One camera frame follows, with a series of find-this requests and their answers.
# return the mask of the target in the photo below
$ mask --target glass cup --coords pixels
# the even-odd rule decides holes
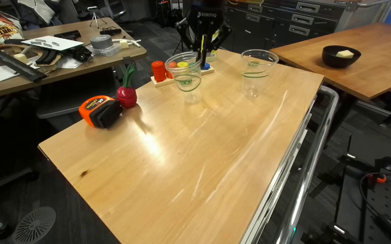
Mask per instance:
[[[177,87],[183,93],[185,104],[201,101],[198,86],[201,83],[201,60],[196,52],[178,53],[166,62],[166,70],[171,74]]]
[[[266,83],[272,67],[278,63],[278,56],[263,49],[249,49],[240,57],[244,63],[242,74],[243,91],[246,97],[255,98]]]

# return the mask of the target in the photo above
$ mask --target desk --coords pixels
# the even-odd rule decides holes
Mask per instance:
[[[269,220],[323,76],[278,64],[250,99],[239,55],[213,66],[197,105],[148,83],[113,128],[80,121],[39,144],[121,243],[250,243]]]
[[[99,21],[101,29],[102,28],[118,28],[118,25],[115,22],[113,22],[111,20],[106,18],[105,21],[106,21],[106,25]],[[82,34],[82,38],[79,38],[79,41],[82,41],[84,44],[90,44],[90,41],[94,37],[99,36],[99,29],[95,26],[90,26],[90,25],[91,25],[91,21],[87,21],[87,22],[77,22],[77,24],[69,24],[69,25],[52,26],[52,28],[46,28],[46,29],[25,32],[25,38],[29,40],[29,38],[35,38],[35,37],[54,36],[54,34],[60,34],[60,33],[79,30]],[[130,38],[130,36],[128,36],[125,32],[122,32],[122,34],[120,37],[114,37],[114,38],[121,38],[122,36],[125,36],[126,38]],[[61,82],[61,81],[65,81],[69,78],[75,78],[79,75],[101,71],[105,68],[110,68],[110,67],[114,67],[117,64],[121,64],[126,59],[141,57],[145,53],[147,53],[147,51],[143,47],[130,47],[129,49],[125,49],[125,51],[117,53],[115,56],[95,57],[92,62],[84,63],[77,70],[58,70],[56,72],[52,72],[46,79],[44,79],[38,83],[31,83],[30,81],[27,81],[22,76],[18,76],[18,78],[14,78],[14,79],[10,79],[7,82],[0,83],[0,97],[15,94],[19,91],[26,91],[26,90],[30,90],[34,87],[49,85],[49,83]]]
[[[345,70],[322,63],[329,45],[350,47],[361,52],[360,60]],[[325,75],[325,82],[346,94],[333,123],[333,132],[357,102],[372,101],[391,91],[391,26],[375,24],[273,49],[287,64]]]

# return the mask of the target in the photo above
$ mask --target tape measure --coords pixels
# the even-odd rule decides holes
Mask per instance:
[[[91,47],[94,49],[106,49],[106,48],[113,47],[113,40],[110,36],[98,36],[92,38]]]
[[[92,128],[110,128],[121,113],[120,104],[106,95],[92,97],[79,108],[79,114]]]

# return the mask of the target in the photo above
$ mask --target black bowl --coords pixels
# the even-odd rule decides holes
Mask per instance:
[[[338,52],[349,51],[354,56],[353,57],[337,57]],[[326,47],[322,51],[322,60],[326,66],[333,68],[345,68],[352,64],[354,64],[360,59],[361,53],[356,49],[352,49],[349,47]]]

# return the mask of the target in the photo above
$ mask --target cart wheel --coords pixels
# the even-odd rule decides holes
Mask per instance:
[[[11,236],[14,234],[14,228],[10,226],[4,226],[3,228],[0,228],[0,240],[7,239],[8,236]]]

